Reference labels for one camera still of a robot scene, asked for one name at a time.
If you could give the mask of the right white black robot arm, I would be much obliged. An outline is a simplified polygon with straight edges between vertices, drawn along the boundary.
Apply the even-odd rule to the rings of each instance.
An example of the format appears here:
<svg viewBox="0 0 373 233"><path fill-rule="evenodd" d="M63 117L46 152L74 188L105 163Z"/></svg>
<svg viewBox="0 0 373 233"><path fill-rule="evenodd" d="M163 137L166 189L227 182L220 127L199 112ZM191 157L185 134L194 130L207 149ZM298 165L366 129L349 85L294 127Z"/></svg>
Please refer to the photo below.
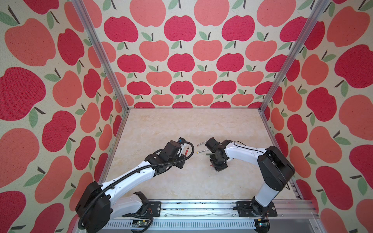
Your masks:
<svg viewBox="0 0 373 233"><path fill-rule="evenodd" d="M293 165L275 146L253 148L239 145L232 140L218 142L213 137L205 143L205 146L212 153L209 156L210 162L216 171L228 168L227 162L233 159L259 167L264 183L248 207L256 216L267 213L270 203L287 186L295 174Z"/></svg>

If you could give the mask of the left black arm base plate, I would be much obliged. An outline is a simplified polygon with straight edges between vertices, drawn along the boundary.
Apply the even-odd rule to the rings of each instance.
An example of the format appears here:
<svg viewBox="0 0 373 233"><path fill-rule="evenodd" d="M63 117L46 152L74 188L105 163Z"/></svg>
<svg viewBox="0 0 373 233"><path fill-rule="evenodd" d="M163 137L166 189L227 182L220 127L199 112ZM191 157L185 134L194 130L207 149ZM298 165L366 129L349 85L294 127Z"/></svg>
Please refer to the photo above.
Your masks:
<svg viewBox="0 0 373 233"><path fill-rule="evenodd" d="M161 202L147 202L140 206L136 213L122 215L123 217L151 218L160 217Z"/></svg>

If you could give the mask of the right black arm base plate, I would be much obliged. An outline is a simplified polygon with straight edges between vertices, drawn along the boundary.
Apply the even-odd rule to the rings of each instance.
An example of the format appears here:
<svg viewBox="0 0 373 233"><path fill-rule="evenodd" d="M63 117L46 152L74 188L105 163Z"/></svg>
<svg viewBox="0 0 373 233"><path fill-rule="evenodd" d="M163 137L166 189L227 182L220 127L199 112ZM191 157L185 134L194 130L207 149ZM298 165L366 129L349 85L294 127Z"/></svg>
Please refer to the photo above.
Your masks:
<svg viewBox="0 0 373 233"><path fill-rule="evenodd" d="M277 217L278 213L273 202L270 202L268 206L263 207L262 205L254 202L236 202L236 206L233 207L240 217Z"/></svg>

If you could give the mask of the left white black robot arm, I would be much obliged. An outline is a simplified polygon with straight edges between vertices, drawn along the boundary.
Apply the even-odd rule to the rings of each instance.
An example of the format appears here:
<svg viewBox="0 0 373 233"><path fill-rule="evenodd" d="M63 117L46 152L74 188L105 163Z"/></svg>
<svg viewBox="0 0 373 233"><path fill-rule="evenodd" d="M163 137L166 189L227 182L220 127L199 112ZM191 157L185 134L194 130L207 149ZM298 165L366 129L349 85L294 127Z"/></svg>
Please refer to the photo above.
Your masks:
<svg viewBox="0 0 373 233"><path fill-rule="evenodd" d="M163 149L149 154L129 172L102 184L91 182L85 188L75 211L77 227L88 233L101 230L111 219L131 216L145 219L150 213L149 201L142 192L124 195L139 184L161 175L172 167L182 169L195 152L194 145L184 138L169 141Z"/></svg>

